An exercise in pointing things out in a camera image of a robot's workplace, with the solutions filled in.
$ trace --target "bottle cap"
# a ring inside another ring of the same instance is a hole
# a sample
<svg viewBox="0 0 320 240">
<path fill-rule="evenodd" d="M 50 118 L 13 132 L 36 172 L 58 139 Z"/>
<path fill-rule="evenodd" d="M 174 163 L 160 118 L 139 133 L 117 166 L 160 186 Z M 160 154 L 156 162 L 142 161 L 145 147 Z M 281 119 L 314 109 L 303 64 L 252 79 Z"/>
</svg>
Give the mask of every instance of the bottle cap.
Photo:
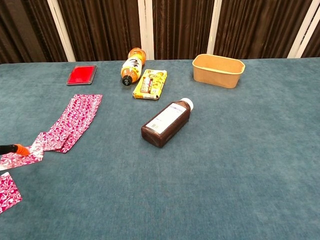
<svg viewBox="0 0 320 240">
<path fill-rule="evenodd" d="M 190 112 L 194 109 L 194 103 L 189 98 L 184 97 L 180 101 L 184 101 L 190 106 Z"/>
<path fill-rule="evenodd" d="M 132 84 L 132 77 L 129 76 L 129 75 L 125 75 L 123 78 L 122 78 L 122 83 L 126 86 L 129 86 Z"/>
</svg>

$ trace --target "orange bottle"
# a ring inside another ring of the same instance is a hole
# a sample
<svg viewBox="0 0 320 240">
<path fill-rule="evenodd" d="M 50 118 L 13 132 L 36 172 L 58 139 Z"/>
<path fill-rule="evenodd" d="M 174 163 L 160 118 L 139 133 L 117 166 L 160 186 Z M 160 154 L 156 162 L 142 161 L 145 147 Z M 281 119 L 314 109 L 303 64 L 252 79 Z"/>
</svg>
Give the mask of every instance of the orange bottle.
<svg viewBox="0 0 320 240">
<path fill-rule="evenodd" d="M 139 47 L 133 48 L 129 54 L 128 59 L 122 65 L 121 78 L 122 83 L 126 86 L 138 81 L 141 76 L 142 66 L 146 62 L 146 53 Z"/>
</svg>

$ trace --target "white bottle cap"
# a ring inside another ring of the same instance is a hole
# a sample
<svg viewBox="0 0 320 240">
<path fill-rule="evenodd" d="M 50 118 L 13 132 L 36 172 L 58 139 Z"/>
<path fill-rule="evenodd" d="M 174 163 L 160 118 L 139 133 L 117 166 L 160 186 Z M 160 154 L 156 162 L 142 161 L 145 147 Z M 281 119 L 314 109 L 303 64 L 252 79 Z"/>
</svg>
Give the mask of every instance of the white bottle cap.
<svg viewBox="0 0 320 240">
<path fill-rule="evenodd" d="M 194 109 L 194 103 L 189 98 L 184 97 L 180 101 L 184 101 L 190 106 L 190 112 Z"/>
</svg>

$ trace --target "pink patterned cloth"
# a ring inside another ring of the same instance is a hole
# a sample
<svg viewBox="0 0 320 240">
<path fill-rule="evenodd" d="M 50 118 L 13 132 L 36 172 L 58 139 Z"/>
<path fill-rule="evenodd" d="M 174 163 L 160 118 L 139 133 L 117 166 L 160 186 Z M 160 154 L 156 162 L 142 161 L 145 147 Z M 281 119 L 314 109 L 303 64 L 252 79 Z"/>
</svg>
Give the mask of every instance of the pink patterned cloth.
<svg viewBox="0 0 320 240">
<path fill-rule="evenodd" d="M 26 148 L 30 152 L 30 155 L 28 156 L 22 156 L 13 152 L 2 155 L 0 159 L 0 171 L 42 161 L 44 157 L 44 149 L 41 145 L 33 144 L 32 146 L 27 146 Z"/>
<path fill-rule="evenodd" d="M 0 214 L 22 201 L 21 194 L 8 172 L 0 176 Z"/>
<path fill-rule="evenodd" d="M 89 128 L 102 101 L 101 94 L 76 94 L 48 132 L 41 132 L 33 144 L 44 151 L 68 152 Z"/>
</svg>

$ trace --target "black bottle cap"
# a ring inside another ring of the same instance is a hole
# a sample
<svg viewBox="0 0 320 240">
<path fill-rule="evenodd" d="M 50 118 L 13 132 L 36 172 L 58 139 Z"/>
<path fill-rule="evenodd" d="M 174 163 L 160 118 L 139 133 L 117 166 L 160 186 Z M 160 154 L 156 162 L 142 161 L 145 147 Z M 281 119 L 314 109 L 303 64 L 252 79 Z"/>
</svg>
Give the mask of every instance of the black bottle cap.
<svg viewBox="0 0 320 240">
<path fill-rule="evenodd" d="M 126 86 L 129 86 L 132 84 L 132 77 L 129 76 L 129 75 L 125 75 L 123 78 L 122 78 L 122 83 Z"/>
</svg>

